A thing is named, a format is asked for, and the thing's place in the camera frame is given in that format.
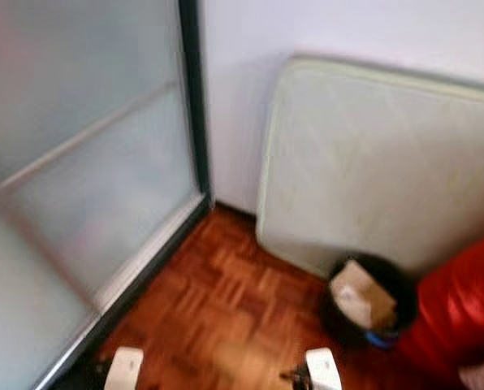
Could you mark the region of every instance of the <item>glass panel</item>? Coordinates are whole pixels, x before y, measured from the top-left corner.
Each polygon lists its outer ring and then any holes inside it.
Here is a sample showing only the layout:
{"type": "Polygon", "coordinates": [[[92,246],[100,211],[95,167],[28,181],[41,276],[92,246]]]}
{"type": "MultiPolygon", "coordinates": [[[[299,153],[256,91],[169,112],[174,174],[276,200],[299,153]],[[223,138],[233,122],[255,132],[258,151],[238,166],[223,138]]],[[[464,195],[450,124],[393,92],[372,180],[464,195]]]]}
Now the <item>glass panel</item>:
{"type": "Polygon", "coordinates": [[[173,0],[0,0],[0,179],[178,80],[173,0]]]}
{"type": "Polygon", "coordinates": [[[197,192],[183,111],[168,89],[16,194],[91,293],[197,192]]]}
{"type": "Polygon", "coordinates": [[[89,313],[0,218],[0,388],[31,388],[89,313]]]}

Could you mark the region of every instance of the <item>trash bin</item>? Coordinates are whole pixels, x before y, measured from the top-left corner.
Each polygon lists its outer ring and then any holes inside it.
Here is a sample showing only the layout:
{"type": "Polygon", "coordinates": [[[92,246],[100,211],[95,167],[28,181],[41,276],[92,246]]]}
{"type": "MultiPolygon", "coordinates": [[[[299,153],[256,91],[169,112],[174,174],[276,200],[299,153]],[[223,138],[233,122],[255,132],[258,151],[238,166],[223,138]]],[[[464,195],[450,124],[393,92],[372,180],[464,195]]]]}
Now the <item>trash bin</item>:
{"type": "Polygon", "coordinates": [[[366,253],[349,253],[331,269],[327,289],[320,304],[320,318],[326,331],[343,347],[362,347],[372,344],[389,349],[400,333],[410,327],[417,317],[417,292],[415,284],[385,258],[366,253]],[[395,325],[388,331],[372,331],[354,323],[339,309],[332,295],[331,281],[355,260],[397,301],[395,325]]]}

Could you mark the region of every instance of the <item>white wall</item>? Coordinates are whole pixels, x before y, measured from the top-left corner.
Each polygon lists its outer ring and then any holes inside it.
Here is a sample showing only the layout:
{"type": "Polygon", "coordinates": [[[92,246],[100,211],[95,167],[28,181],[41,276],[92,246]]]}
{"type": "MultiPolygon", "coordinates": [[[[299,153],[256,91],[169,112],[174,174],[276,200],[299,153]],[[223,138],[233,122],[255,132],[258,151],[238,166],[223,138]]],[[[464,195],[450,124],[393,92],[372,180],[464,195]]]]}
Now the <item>white wall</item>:
{"type": "Polygon", "coordinates": [[[213,180],[254,212],[266,112],[293,53],[341,54],[484,81],[484,0],[203,0],[213,180]]]}

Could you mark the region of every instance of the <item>white mattress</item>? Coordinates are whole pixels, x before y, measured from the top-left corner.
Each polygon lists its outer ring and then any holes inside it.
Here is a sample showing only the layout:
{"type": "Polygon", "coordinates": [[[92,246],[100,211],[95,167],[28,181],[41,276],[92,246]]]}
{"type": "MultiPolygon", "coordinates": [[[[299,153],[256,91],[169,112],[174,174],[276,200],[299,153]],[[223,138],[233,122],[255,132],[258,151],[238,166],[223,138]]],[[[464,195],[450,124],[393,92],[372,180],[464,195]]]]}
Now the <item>white mattress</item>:
{"type": "Polygon", "coordinates": [[[264,160],[258,240],[315,274],[347,249],[420,274],[484,234],[484,86],[294,58],[264,160]]]}

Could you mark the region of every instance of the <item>red fabric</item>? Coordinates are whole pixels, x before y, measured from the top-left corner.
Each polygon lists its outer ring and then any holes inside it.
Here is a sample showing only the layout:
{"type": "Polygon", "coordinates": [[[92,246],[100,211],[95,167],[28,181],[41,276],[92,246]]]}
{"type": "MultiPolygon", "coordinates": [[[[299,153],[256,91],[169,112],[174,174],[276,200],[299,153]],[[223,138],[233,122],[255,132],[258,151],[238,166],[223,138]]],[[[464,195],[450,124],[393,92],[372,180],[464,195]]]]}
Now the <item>red fabric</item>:
{"type": "Polygon", "coordinates": [[[397,349],[449,387],[457,367],[484,359],[484,240],[434,271],[418,286],[419,315],[397,349]]]}

